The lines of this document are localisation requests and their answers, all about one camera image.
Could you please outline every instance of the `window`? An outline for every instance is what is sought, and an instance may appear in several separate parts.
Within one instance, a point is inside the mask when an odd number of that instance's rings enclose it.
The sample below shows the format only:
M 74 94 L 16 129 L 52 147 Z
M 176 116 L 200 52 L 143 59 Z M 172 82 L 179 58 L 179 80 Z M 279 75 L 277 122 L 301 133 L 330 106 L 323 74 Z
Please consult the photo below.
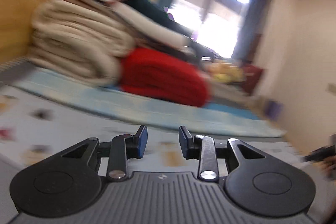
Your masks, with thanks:
M 193 30 L 192 38 L 231 57 L 249 0 L 173 0 L 168 12 Z

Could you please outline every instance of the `silver screw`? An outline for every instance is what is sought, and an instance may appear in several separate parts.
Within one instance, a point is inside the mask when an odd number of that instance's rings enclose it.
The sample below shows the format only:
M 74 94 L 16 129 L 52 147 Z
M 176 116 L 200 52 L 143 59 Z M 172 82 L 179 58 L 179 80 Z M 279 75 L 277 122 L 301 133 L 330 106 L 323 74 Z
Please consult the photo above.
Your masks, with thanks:
M 215 179 L 217 178 L 217 174 L 213 171 L 203 171 L 201 174 L 200 174 L 201 178 L 202 179 L 206 179 L 206 180 L 211 180 L 211 179 Z
M 113 179 L 122 179 L 126 174 L 121 170 L 113 170 L 109 172 L 109 176 Z

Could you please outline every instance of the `wall socket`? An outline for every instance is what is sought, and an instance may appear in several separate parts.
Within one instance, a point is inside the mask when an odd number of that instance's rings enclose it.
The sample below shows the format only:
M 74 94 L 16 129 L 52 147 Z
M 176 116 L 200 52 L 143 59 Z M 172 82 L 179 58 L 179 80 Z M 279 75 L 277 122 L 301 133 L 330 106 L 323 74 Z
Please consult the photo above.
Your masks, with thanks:
M 336 84 L 334 83 L 329 83 L 328 84 L 328 89 L 329 92 L 331 92 L 333 95 L 336 96 Z

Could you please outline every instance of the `beige blanket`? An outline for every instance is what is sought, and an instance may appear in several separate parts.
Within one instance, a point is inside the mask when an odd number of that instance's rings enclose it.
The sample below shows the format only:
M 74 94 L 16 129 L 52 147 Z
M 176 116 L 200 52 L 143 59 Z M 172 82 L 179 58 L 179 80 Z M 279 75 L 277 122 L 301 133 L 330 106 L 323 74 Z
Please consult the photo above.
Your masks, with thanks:
M 125 26 L 63 0 L 48 0 L 32 18 L 36 29 L 29 59 L 91 85 L 116 82 L 120 64 L 135 47 Z

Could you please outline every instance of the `red blanket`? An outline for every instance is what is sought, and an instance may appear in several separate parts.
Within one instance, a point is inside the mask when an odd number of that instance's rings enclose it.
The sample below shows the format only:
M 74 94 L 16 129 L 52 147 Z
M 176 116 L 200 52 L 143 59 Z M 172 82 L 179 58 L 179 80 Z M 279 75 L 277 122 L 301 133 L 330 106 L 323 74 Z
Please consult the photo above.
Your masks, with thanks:
M 208 99 L 207 84 L 192 65 L 147 48 L 137 48 L 124 59 L 120 87 L 133 94 L 197 107 Z

